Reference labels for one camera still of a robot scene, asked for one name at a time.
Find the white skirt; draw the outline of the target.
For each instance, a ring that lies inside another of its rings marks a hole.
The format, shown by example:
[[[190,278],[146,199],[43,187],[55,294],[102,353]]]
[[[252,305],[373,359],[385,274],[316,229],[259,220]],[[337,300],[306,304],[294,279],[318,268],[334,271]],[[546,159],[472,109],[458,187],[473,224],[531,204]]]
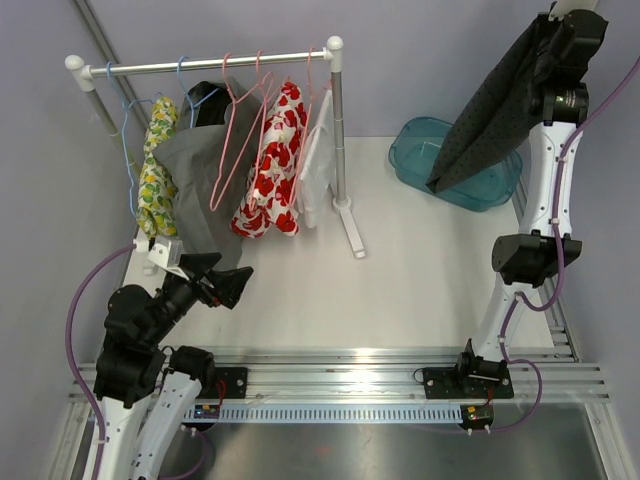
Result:
[[[335,178],[332,91],[325,92],[316,123],[307,136],[298,176],[297,207],[309,229],[316,228],[327,191]]]

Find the dark dotted skirt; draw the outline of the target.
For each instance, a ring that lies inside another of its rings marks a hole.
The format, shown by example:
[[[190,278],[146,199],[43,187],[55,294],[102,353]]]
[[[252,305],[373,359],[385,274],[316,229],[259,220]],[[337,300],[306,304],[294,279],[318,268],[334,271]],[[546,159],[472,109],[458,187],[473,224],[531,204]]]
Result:
[[[548,16],[538,15],[486,76],[441,145],[426,181],[432,193],[500,163],[541,122],[531,103],[549,77],[536,74],[540,46],[549,33]]]

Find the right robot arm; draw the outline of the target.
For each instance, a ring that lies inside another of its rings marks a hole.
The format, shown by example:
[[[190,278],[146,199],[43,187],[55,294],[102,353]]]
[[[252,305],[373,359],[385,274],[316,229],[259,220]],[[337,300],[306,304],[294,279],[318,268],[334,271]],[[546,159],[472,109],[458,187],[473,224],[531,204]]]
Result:
[[[589,95],[582,78],[599,50],[607,21],[574,9],[561,19],[540,14],[476,90],[448,142],[455,162],[449,183],[500,162],[523,141],[531,146],[527,203],[515,234],[492,250],[494,290],[479,329],[454,367],[425,376],[428,397],[513,397],[508,347],[527,309],[545,310],[533,296],[550,278],[562,282],[581,253],[569,213],[572,170],[587,120]]]

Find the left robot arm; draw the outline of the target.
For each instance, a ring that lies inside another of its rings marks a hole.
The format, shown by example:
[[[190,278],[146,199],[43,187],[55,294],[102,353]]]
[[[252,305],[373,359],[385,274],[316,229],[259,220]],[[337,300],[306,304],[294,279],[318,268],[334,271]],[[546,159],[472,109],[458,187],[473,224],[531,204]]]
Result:
[[[189,310],[234,308],[251,267],[219,271],[221,256],[187,254],[166,270],[155,294],[136,284],[108,301],[105,338],[88,394],[96,428],[86,479],[157,479],[185,415],[218,420],[227,399],[246,396],[248,370],[215,364],[212,352],[160,344]]]

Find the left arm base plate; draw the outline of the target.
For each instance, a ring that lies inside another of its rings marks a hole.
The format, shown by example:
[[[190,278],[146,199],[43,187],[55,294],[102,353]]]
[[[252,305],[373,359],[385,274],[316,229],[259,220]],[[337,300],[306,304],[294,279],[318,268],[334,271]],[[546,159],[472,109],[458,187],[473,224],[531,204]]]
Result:
[[[218,400],[220,396],[224,400],[245,399],[248,373],[246,367],[217,367],[212,383],[201,390],[198,399]]]

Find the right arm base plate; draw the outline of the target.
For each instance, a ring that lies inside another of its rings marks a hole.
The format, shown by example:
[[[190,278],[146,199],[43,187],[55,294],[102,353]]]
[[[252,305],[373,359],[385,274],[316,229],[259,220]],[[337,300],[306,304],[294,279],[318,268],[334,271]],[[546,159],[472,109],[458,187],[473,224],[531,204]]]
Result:
[[[454,368],[423,368],[425,396],[430,400],[512,399],[514,389],[510,376],[495,380],[483,377],[459,378]]]

